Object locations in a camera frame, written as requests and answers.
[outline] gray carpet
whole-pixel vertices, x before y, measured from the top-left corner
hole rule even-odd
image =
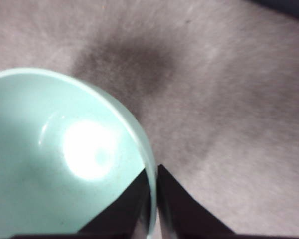
[[[299,236],[299,21],[244,0],[0,0],[12,67],[114,95],[236,232]]]

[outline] mint green cup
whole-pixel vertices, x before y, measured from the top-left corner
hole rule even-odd
[[[0,238],[74,233],[145,168],[156,220],[156,167],[134,116],[96,86],[42,69],[0,72]]]

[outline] black object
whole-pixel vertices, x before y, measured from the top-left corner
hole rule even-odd
[[[158,167],[157,194],[164,239],[296,239],[235,234],[196,202],[163,165]]]
[[[299,19],[299,0],[252,0]]]

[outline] dark stain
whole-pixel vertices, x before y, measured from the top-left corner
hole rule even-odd
[[[168,46],[143,39],[95,42],[78,57],[73,75],[107,91],[140,120],[142,105],[161,94],[173,73]]]

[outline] dark surface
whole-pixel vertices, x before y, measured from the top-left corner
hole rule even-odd
[[[158,166],[158,207],[164,239],[177,234],[180,239],[189,235],[233,234],[216,215],[196,202],[163,166]]]
[[[253,0],[253,1],[299,19],[299,0]]]
[[[299,235],[294,18],[244,0],[0,0],[11,67],[114,95],[157,162],[234,231]]]

